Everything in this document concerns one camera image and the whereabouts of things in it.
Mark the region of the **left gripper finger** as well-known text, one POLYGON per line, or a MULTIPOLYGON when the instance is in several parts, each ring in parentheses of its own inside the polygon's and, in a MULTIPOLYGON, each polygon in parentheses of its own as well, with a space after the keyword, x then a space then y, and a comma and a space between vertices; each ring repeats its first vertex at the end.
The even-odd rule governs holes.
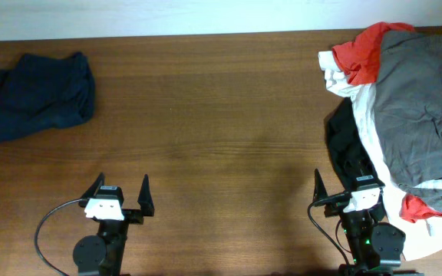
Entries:
POLYGON ((93 184, 82 194, 81 199, 93 198, 97 194, 99 188, 104 184, 104 180, 105 175, 103 172, 101 172, 93 184))
POLYGON ((153 217, 155 214, 155 207, 150 191, 150 181, 147 174, 144 175, 143 182, 140 187, 137 203, 140 205, 142 215, 145 217, 153 217))

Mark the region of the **grey cargo shorts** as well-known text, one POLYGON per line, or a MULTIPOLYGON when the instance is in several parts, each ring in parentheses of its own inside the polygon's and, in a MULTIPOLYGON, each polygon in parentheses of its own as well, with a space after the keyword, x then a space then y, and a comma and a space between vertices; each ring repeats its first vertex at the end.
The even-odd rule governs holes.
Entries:
POLYGON ((442 35, 389 31, 380 64, 374 119, 391 178, 442 212, 442 35))

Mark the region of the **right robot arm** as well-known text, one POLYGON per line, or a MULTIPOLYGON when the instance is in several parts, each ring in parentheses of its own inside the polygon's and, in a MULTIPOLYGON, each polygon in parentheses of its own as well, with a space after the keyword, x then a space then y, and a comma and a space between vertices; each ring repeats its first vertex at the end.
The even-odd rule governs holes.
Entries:
POLYGON ((329 195, 316 169, 312 203, 307 213, 312 224, 338 249, 345 260, 337 270, 341 276, 423 276, 416 271, 400 271, 406 234, 399 228, 374 218, 371 210, 379 206, 382 188, 373 183, 354 192, 329 195), (312 218, 312 208, 323 206, 325 217, 338 216, 348 241, 352 259, 345 254, 338 239, 331 236, 312 218))

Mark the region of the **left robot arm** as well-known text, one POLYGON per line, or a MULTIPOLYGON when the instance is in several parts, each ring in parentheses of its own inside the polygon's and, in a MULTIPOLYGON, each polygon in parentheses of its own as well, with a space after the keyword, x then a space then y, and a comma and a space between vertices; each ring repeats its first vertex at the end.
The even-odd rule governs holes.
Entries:
POLYGON ((137 203, 140 208, 125 209, 121 187, 107 186, 103 173, 80 197, 78 205, 88 219, 98 223, 98 230, 74 246, 73 261, 79 275, 120 275, 129 226, 142 225, 155 213, 148 176, 143 177, 137 203))

